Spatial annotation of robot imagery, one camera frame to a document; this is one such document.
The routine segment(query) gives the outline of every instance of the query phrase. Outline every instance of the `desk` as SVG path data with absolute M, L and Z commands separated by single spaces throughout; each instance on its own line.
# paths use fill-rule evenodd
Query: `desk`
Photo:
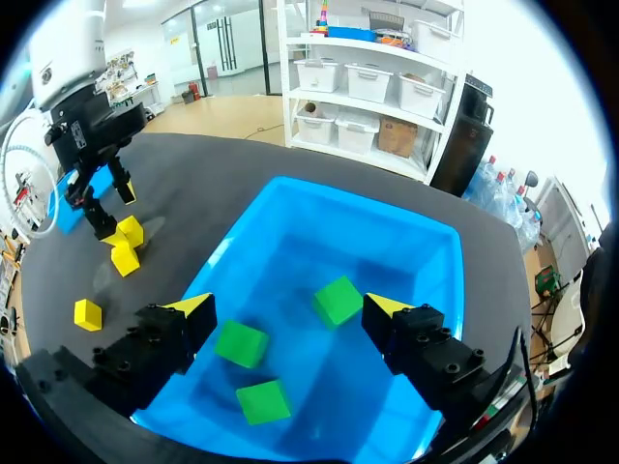
M 138 103 L 143 103 L 144 107 L 148 107 L 161 103 L 161 101 L 162 100 L 159 95 L 158 82 L 154 82 L 150 85 L 144 84 L 139 89 L 128 93 L 126 96 L 121 97 L 120 99 L 110 100 L 109 104 L 113 106 L 119 106 L 124 103 L 125 106 L 133 106 Z
M 135 215 L 147 235 L 142 267 L 122 279 L 109 246 L 82 220 L 34 241 L 24 256 L 23 305 L 32 351 L 66 345 L 85 362 L 95 346 L 125 333 L 131 314 L 149 303 L 178 301 L 221 238 L 262 188 L 289 176 L 374 198 L 453 226 L 464 260 L 463 340 L 486 352 L 487 368 L 507 357 L 517 325 L 529 339 L 526 274 L 514 229 L 443 191 L 366 164 L 249 140 L 141 133 L 120 151 L 137 201 L 126 207 L 109 191 L 102 198 L 117 219 Z M 74 325 L 74 302 L 104 308 L 103 330 Z

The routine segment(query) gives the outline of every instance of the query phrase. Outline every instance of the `white cable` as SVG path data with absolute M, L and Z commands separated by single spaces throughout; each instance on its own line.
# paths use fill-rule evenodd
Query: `white cable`
M 9 126 L 9 129 L 7 130 L 7 134 L 4 138 L 4 142 L 2 143 L 2 148 L 0 149 L 0 184 L 2 184 L 2 192 L 1 192 L 2 199 L 4 200 L 5 206 L 7 207 L 7 210 L 9 211 L 11 223 L 13 226 L 16 226 L 17 232 L 19 232 L 20 235 L 23 235 L 25 237 L 30 236 L 32 238 L 44 237 L 45 235 L 49 234 L 53 230 L 54 226 L 56 225 L 56 222 L 58 220 L 58 210 L 60 208 L 58 187 L 56 186 L 56 179 L 54 178 L 54 174 L 51 170 L 51 167 L 49 166 L 49 164 L 47 163 L 47 160 L 44 158 L 43 155 L 41 155 L 39 152 L 37 152 L 33 148 L 28 147 L 26 145 L 9 146 L 9 143 L 11 141 L 11 137 L 13 136 L 13 132 L 15 132 L 15 129 L 17 129 L 17 127 L 21 123 L 23 123 L 24 121 L 28 119 L 41 121 L 42 118 L 43 118 L 43 115 L 37 109 L 26 109 L 25 111 L 23 111 L 19 116 L 17 116 L 13 120 L 13 122 Z M 9 152 L 17 151 L 17 150 L 29 153 L 30 155 L 34 156 L 37 159 L 37 161 L 43 166 L 45 172 L 47 173 L 47 176 L 49 177 L 49 181 L 51 182 L 53 186 L 54 216 L 51 220 L 51 224 L 47 227 L 46 230 L 42 232 L 31 230 L 31 227 L 27 223 L 25 223 L 23 220 L 21 220 L 21 217 L 19 217 L 19 215 L 13 208 L 13 201 L 11 199 L 11 195 L 9 194 L 9 187 L 7 186 L 6 164 L 7 164 L 7 154 Z

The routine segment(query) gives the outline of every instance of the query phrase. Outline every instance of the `cardboard box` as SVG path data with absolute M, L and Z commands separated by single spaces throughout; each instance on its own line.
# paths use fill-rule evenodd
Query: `cardboard box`
M 417 138 L 417 125 L 399 119 L 383 117 L 380 120 L 378 150 L 409 158 Z

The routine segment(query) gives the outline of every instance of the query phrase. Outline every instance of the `blue container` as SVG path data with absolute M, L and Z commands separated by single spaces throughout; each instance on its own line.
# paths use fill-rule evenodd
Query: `blue container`
M 339 39 L 354 39 L 355 41 L 376 42 L 376 33 L 369 29 L 356 27 L 329 26 L 329 37 Z
M 82 217 L 84 216 L 83 210 L 73 210 L 65 199 L 65 190 L 67 189 L 69 178 L 72 174 L 73 171 L 65 174 L 65 176 L 60 180 L 60 182 L 58 182 L 58 193 L 62 195 L 62 198 L 60 198 L 60 201 L 58 202 L 58 221 L 56 222 L 56 225 L 65 234 L 69 234 L 77 225 L 79 220 L 82 219 Z M 109 187 L 112 185 L 112 181 L 112 173 L 109 172 L 109 168 L 107 166 L 97 171 L 89 184 L 94 190 L 93 196 L 95 198 L 101 198 L 102 195 L 107 191 L 107 189 L 109 189 Z M 49 206 L 47 207 L 47 214 L 51 217 L 54 214 L 54 208 L 56 206 L 53 191 L 49 195 L 48 205 Z
M 341 276 L 361 293 L 445 313 L 460 337 L 462 255 L 452 227 L 378 201 L 288 178 L 253 200 L 184 298 L 216 296 L 219 326 L 185 376 L 174 375 L 134 420 L 187 445 L 273 460 L 403 462 L 420 455 L 441 415 L 394 377 L 361 327 L 361 312 L 334 331 L 313 294 Z M 271 338 L 245 369 L 214 353 L 228 319 Z M 248 425 L 235 391 L 281 379 L 292 417 Z

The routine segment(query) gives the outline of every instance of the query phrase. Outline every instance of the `green cube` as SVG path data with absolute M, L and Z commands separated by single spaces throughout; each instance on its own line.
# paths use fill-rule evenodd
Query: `green cube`
M 279 380 L 239 389 L 236 397 L 250 425 L 279 421 L 291 416 Z
M 345 275 L 313 296 L 313 307 L 329 329 L 346 322 L 363 305 L 363 297 Z
M 217 340 L 215 352 L 222 358 L 252 369 L 262 360 L 268 342 L 269 336 L 264 332 L 227 321 Z

